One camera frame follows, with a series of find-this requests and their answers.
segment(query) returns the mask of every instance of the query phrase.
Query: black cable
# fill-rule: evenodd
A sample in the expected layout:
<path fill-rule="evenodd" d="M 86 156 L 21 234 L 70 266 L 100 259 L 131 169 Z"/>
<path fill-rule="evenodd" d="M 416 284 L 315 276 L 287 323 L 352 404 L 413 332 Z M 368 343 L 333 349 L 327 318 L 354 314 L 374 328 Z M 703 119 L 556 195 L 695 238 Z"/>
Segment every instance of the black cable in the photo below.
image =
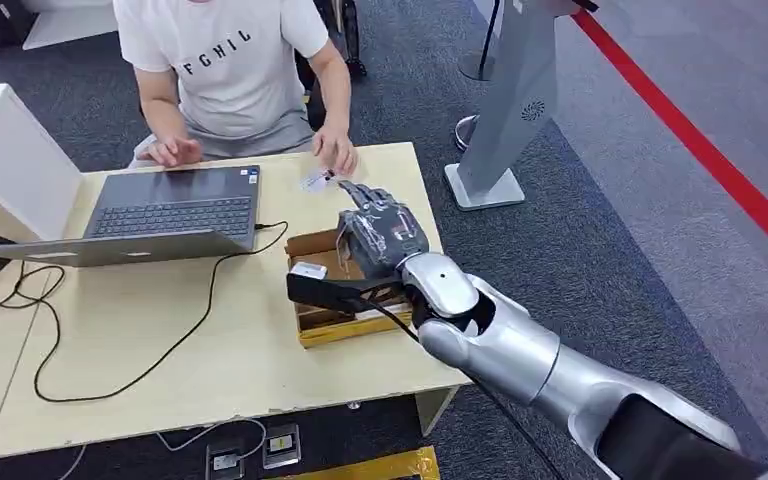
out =
<path fill-rule="evenodd" d="M 408 334 L 408 336 L 411 337 L 416 343 L 419 343 L 419 337 L 417 337 L 416 334 L 411 331 L 410 327 L 408 327 L 407 325 L 402 323 L 402 321 L 399 320 L 399 317 L 395 316 L 392 312 L 390 312 L 386 308 L 382 307 L 381 304 L 379 304 L 379 303 L 375 303 L 375 302 L 373 302 L 371 300 L 367 300 L 367 299 L 365 299 L 363 297 L 361 297 L 360 300 L 361 300 L 361 303 L 363 303 L 367 307 L 374 308 L 375 310 L 378 310 L 379 312 L 383 313 L 388 318 L 390 318 L 390 320 L 393 320 L 394 322 L 396 322 L 396 325 L 398 325 L 399 328 L 401 328 L 403 332 Z"/>
<path fill-rule="evenodd" d="M 42 374 L 43 369 L 48 364 L 48 362 L 51 360 L 51 357 L 54 355 L 54 353 L 57 351 L 57 348 L 60 346 L 60 337 L 61 337 L 61 327 L 60 327 L 60 317 L 57 315 L 57 310 L 51 305 L 51 303 L 48 302 L 48 297 L 54 293 L 54 291 L 57 289 L 57 287 L 60 286 L 61 283 L 63 283 L 63 278 L 66 274 L 66 271 L 63 269 L 63 267 L 56 266 L 56 265 L 50 265 L 38 268 L 36 270 L 33 270 L 28 273 L 24 273 L 25 270 L 25 262 L 22 262 L 22 268 L 20 270 L 20 276 L 19 280 L 16 282 L 16 285 L 13 287 L 13 291 L 10 293 L 10 295 L 7 296 L 4 300 L 0 301 L 0 307 L 1 308 L 9 308 L 9 309 L 23 309 L 32 307 L 34 305 L 42 304 L 48 310 L 51 312 L 52 317 L 54 318 L 54 324 L 55 324 L 55 337 L 54 337 L 54 345 L 51 347 L 51 350 L 48 351 L 48 354 L 46 354 L 45 358 L 43 359 L 42 363 L 40 363 L 39 367 L 37 367 L 37 371 L 34 374 L 34 393 L 36 393 L 37 397 L 39 397 L 41 400 L 44 400 L 49 403 L 76 403 L 76 402 L 88 402 L 93 400 L 104 400 L 108 398 L 115 397 L 119 395 L 120 393 L 128 390 L 129 388 L 133 387 L 137 383 L 139 383 L 142 379 L 144 379 L 148 374 L 153 372 L 158 366 L 160 366 L 161 363 L 163 363 L 164 360 L 166 360 L 169 355 L 172 354 L 172 352 L 175 351 L 182 343 L 184 343 L 190 336 L 193 335 L 193 333 L 196 332 L 196 330 L 201 327 L 201 325 L 207 320 L 207 317 L 210 315 L 210 311 L 213 308 L 213 291 L 214 287 L 216 285 L 216 272 L 219 268 L 219 265 L 221 265 L 226 260 L 230 260 L 232 258 L 236 257 L 243 257 L 243 256 L 251 256 L 251 255 L 257 255 L 258 253 L 262 253 L 265 250 L 268 250 L 273 245 L 278 243 L 278 241 L 284 237 L 284 235 L 287 233 L 287 230 L 290 228 L 290 224 L 282 221 L 274 224 L 264 225 L 264 224 L 256 224 L 255 230 L 264 230 L 268 228 L 274 228 L 279 225 L 283 225 L 284 228 L 281 230 L 281 233 L 278 234 L 277 237 L 275 237 L 274 240 L 269 242 L 268 245 L 266 245 L 263 248 L 260 248 L 258 250 L 253 250 L 251 252 L 241 252 L 241 253 L 233 253 L 231 255 L 226 255 L 219 260 L 216 261 L 216 263 L 213 265 L 213 271 L 210 274 L 210 287 L 208 289 L 208 297 L 207 297 L 207 308 L 205 308 L 204 314 L 199 319 L 198 322 L 196 322 L 195 325 L 193 325 L 190 330 L 184 334 L 183 337 L 181 337 L 177 342 L 175 342 L 174 345 L 172 345 L 166 352 L 156 361 L 154 362 L 148 369 L 146 369 L 142 374 L 137 376 L 134 380 L 131 380 L 124 386 L 110 392 L 106 393 L 104 395 L 93 395 L 93 396 L 86 396 L 86 397 L 74 397 L 74 398 L 54 398 L 49 397 L 42 393 L 39 388 L 39 379 Z M 58 277 L 57 281 L 54 282 L 54 284 L 46 289 L 42 295 L 39 297 L 31 297 L 28 295 L 23 294 L 21 291 L 19 291 L 20 287 L 22 286 L 22 283 L 31 275 L 46 271 L 46 270 L 56 270 L 58 273 L 60 273 L 60 276 Z M 6 302 L 13 297 L 19 296 L 21 298 L 24 298 L 28 300 L 28 303 L 23 305 L 7 305 Z"/>
<path fill-rule="evenodd" d="M 381 305 L 379 305 L 379 304 L 377 304 L 375 302 L 372 302 L 372 301 L 367 300 L 365 298 L 362 299 L 362 301 L 363 301 L 364 304 L 374 308 L 375 310 L 378 310 L 382 314 L 386 315 L 387 318 L 389 318 L 390 320 L 396 322 L 396 324 L 399 325 L 399 327 L 403 331 L 405 331 L 405 333 L 407 333 L 408 336 L 410 336 L 412 339 L 414 339 L 414 341 L 419 343 L 419 338 L 416 336 L 416 334 L 413 333 L 407 327 L 407 325 L 402 323 L 401 320 L 399 320 L 399 317 L 395 316 L 393 313 L 388 311 L 386 308 L 382 307 Z M 543 449 L 540 448 L 540 445 L 537 444 L 537 441 L 534 440 L 534 437 L 532 437 L 531 434 L 529 434 L 528 431 L 525 430 L 525 427 L 522 426 L 522 424 L 519 422 L 519 420 L 517 420 L 517 418 L 514 416 L 514 414 L 510 411 L 510 409 L 508 409 L 508 407 L 506 407 L 502 403 L 501 400 L 499 400 L 495 395 L 493 395 L 493 393 L 490 392 L 490 389 L 488 389 L 477 378 L 475 378 L 472 375 L 464 372 L 463 370 L 461 370 L 461 373 L 463 373 L 464 375 L 466 375 L 467 378 L 472 380 L 472 383 L 474 383 L 475 386 L 478 387 L 479 390 L 481 390 L 481 393 L 486 395 L 493 402 L 493 404 L 496 405 L 496 408 L 498 408 L 499 411 L 502 412 L 502 415 L 504 415 L 505 418 L 507 418 L 508 421 L 511 424 L 513 424 L 514 428 L 517 429 L 517 431 L 520 433 L 520 435 L 522 435 L 522 437 L 525 438 L 525 441 L 528 442 L 528 444 L 531 446 L 531 448 L 537 453 L 537 456 L 539 456 L 540 459 L 543 461 L 543 463 L 545 463 L 546 466 L 549 467 L 549 470 L 551 470 L 552 475 L 557 480 L 564 480 L 564 476 L 561 475 L 561 472 L 558 471 L 558 468 L 555 467 L 555 464 L 552 463 L 552 460 L 549 459 L 549 456 L 546 455 L 546 452 L 544 452 Z"/>

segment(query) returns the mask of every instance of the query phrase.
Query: laptop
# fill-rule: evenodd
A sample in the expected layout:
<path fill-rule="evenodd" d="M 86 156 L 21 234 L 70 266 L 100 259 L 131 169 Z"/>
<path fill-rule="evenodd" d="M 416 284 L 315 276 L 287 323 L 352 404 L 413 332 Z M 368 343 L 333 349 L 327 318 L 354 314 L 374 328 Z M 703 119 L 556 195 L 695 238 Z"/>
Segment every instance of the laptop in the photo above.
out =
<path fill-rule="evenodd" d="M 251 251 L 260 167 L 110 175 L 84 238 L 0 245 L 0 257 L 72 267 Z"/>

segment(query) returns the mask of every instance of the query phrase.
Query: robot finger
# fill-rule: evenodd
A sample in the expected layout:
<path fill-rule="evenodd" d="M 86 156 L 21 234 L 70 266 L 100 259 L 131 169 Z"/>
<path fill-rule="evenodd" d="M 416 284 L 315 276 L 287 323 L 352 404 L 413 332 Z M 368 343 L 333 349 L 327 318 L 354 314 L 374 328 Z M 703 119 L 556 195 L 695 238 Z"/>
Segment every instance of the robot finger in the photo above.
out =
<path fill-rule="evenodd" d="M 358 185 L 348 180 L 341 180 L 339 185 L 350 197 L 352 197 L 352 201 L 354 201 L 355 205 L 359 208 L 367 208 L 367 205 L 372 201 L 369 187 L 366 185 Z"/>

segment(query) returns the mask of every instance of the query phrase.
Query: cardboard box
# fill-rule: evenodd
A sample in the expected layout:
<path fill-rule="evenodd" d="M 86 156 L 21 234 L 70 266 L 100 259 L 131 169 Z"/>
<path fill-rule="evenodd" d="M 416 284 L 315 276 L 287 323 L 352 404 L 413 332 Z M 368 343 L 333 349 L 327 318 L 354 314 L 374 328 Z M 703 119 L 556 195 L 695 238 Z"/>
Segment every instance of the cardboard box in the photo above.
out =
<path fill-rule="evenodd" d="M 337 230 L 300 235 L 287 240 L 290 269 L 298 262 L 325 266 L 325 278 L 332 280 L 362 280 L 363 272 L 352 260 L 341 267 L 337 256 Z M 411 309 L 407 299 L 399 296 L 383 302 L 405 325 L 410 325 Z M 399 328 L 391 319 L 376 310 L 347 315 L 310 305 L 296 304 L 299 342 L 305 348 L 344 338 L 383 332 Z"/>

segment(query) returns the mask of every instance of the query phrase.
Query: small white card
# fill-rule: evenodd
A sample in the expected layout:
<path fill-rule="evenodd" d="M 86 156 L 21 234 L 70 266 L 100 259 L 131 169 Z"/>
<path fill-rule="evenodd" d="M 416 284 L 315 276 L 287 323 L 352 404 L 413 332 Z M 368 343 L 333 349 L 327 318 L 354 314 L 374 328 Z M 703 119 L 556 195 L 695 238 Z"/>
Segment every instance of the small white card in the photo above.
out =
<path fill-rule="evenodd" d="M 290 273 L 295 273 L 296 275 L 301 275 L 303 277 L 322 280 L 325 278 L 325 275 L 328 274 L 328 268 L 325 267 L 324 265 L 316 265 L 314 263 L 299 262 L 293 265 L 293 268 L 290 269 Z"/>
<path fill-rule="evenodd" d="M 331 169 L 319 167 L 302 180 L 302 190 L 309 193 L 321 192 L 336 178 L 337 176 Z"/>

